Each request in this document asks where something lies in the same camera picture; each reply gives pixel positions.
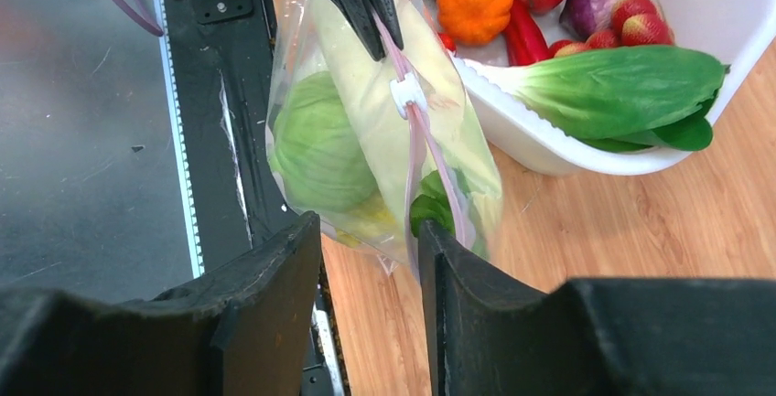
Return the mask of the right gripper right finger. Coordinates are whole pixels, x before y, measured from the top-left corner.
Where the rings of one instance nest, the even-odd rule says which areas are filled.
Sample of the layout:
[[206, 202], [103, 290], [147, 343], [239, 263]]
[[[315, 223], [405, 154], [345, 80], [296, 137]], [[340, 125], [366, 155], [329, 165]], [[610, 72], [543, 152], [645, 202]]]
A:
[[428, 220], [419, 276], [435, 395], [772, 395], [775, 283], [524, 284]]

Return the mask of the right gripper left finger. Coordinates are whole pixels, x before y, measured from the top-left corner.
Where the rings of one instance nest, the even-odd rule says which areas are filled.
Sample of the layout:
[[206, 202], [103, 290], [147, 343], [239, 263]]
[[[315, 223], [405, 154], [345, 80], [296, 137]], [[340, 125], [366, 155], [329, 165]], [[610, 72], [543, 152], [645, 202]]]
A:
[[1, 293], [4, 395], [297, 395], [318, 284], [318, 216], [151, 300]]

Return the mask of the yellow toy cabbage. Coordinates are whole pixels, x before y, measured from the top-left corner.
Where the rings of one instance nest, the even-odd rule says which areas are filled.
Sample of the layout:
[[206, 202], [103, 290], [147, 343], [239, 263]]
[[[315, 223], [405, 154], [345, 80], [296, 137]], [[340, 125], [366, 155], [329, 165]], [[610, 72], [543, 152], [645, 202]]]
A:
[[334, 230], [335, 240], [352, 249], [366, 251], [370, 247], [395, 262], [407, 262], [404, 231], [379, 191], [339, 216]]

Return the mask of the green toy cabbage head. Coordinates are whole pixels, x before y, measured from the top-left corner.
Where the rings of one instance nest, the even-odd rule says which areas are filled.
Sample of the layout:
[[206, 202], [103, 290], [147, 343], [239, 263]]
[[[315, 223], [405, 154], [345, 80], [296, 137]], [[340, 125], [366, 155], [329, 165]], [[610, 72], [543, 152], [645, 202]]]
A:
[[344, 213], [377, 190], [329, 72], [315, 72], [290, 88], [273, 135], [271, 165], [290, 204]]

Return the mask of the clear pink zip bag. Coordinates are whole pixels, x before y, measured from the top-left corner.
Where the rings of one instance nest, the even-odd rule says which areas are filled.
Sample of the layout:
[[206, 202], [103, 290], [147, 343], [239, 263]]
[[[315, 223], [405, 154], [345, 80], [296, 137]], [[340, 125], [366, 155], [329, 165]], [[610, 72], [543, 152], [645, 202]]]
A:
[[443, 158], [464, 244], [488, 258], [500, 228], [501, 177], [428, 2], [394, 0], [403, 53], [427, 101], [427, 127], [413, 128], [393, 101], [393, 62], [373, 60], [330, 0], [282, 1], [266, 143], [287, 205], [317, 212], [332, 239], [374, 249], [387, 270], [412, 265], [422, 219], [455, 228], [437, 169]]

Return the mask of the white plastic basket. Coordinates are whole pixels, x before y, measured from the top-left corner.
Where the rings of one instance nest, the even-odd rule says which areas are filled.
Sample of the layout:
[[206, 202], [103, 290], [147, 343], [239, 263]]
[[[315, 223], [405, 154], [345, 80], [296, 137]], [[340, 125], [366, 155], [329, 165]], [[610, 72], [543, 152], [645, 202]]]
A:
[[[715, 123], [741, 83], [775, 37], [775, 0], [657, 0], [678, 45], [716, 56], [730, 67], [715, 104], [707, 113]], [[486, 138], [515, 161], [535, 172], [561, 176], [586, 169], [637, 176], [662, 171], [688, 154], [652, 148], [630, 154], [612, 154], [566, 136], [535, 112], [488, 83], [464, 58], [502, 65], [504, 43], [486, 48], [458, 48], [454, 63], [468, 87]]]

